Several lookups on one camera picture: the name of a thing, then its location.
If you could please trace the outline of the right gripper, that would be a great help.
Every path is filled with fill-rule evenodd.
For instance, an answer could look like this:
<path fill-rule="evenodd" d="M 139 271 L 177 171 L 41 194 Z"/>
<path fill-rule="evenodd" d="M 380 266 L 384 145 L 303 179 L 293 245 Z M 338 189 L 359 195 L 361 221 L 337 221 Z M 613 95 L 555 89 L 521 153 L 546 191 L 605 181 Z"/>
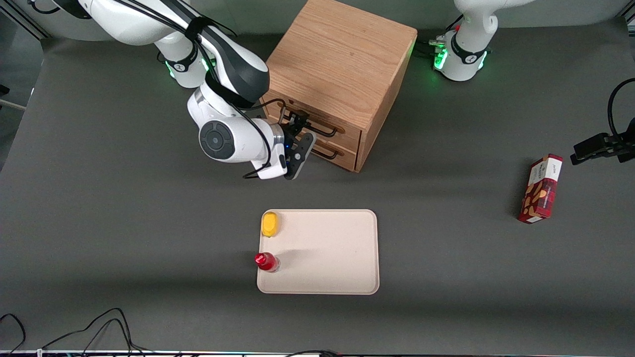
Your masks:
<path fill-rule="evenodd" d="M 302 133 L 304 126 L 310 126 L 309 118 L 310 115 L 304 111 L 290 111 L 289 124 L 284 124 L 284 129 L 279 124 L 256 124 L 265 138 L 263 153 L 252 161 L 254 169 L 258 170 L 259 179 L 296 178 L 298 173 L 292 166 L 292 157 L 297 136 Z"/>

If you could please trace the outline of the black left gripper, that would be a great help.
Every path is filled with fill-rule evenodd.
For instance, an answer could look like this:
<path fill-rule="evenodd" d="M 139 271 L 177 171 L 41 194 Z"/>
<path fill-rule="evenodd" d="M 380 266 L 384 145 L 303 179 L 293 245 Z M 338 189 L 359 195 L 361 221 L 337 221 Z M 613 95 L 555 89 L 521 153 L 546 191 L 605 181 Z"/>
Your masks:
<path fill-rule="evenodd" d="M 621 134 L 624 141 L 624 151 L 621 151 L 621 144 L 608 133 L 599 133 L 578 144 L 574 145 L 574 153 L 570 156 L 572 165 L 580 165 L 585 161 L 596 158 L 608 158 L 618 155 L 620 163 L 625 163 L 635 158 L 635 118 L 629 122 L 629 126 Z"/>

